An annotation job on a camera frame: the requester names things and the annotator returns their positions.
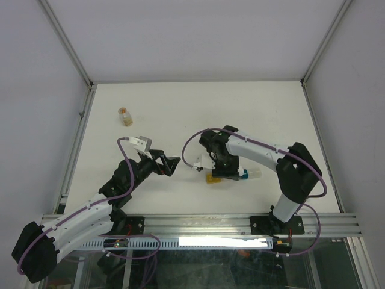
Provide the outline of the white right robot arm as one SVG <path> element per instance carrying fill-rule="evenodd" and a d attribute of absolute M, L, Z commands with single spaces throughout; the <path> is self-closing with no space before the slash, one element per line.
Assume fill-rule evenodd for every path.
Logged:
<path fill-rule="evenodd" d="M 302 219 L 296 213 L 322 179 L 321 169 L 305 145 L 299 142 L 287 147 L 267 144 L 250 139 L 232 126 L 203 131 L 199 143 L 208 157 L 194 166 L 199 170 L 210 169 L 214 179 L 252 178 L 254 172 L 242 168 L 240 158 L 254 161 L 277 175 L 281 195 L 268 215 L 252 224 L 252 232 L 271 237 L 304 233 L 300 225 Z"/>

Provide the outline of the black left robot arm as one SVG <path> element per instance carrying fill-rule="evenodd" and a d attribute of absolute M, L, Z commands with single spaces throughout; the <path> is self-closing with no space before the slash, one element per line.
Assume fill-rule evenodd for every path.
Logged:
<path fill-rule="evenodd" d="M 19 274 L 30 283 L 42 281 L 69 253 L 94 237 L 126 227 L 122 207 L 131 193 L 151 174 L 172 176 L 179 157 L 167 157 L 162 150 L 151 149 L 140 155 L 140 161 L 122 160 L 111 179 L 85 204 L 71 213 L 39 225 L 25 225 L 11 253 Z"/>

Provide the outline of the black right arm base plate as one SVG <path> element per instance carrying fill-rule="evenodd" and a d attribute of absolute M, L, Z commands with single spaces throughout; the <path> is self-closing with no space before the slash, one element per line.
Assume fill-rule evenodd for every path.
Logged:
<path fill-rule="evenodd" d="M 292 216 L 286 223 L 268 215 L 251 216 L 250 228 L 252 235 L 304 235 L 303 220 L 300 216 Z"/>

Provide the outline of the weekly pill organizer strip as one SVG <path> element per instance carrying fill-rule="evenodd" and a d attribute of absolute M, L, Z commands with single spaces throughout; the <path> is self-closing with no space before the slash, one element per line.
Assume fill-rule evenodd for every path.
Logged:
<path fill-rule="evenodd" d="M 230 179 L 233 181 L 247 181 L 252 179 L 258 179 L 262 177 L 262 171 L 259 168 L 236 170 L 234 172 L 225 172 L 221 170 L 211 170 L 211 173 L 207 173 L 205 180 L 207 184 L 217 184 L 223 179 Z"/>

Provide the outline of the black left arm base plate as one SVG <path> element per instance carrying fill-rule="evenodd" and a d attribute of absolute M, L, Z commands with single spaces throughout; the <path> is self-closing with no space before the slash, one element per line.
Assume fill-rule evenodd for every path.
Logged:
<path fill-rule="evenodd" d="M 112 228 L 102 235 L 131 236 L 143 235 L 145 228 L 144 216 L 126 216 L 114 222 Z"/>

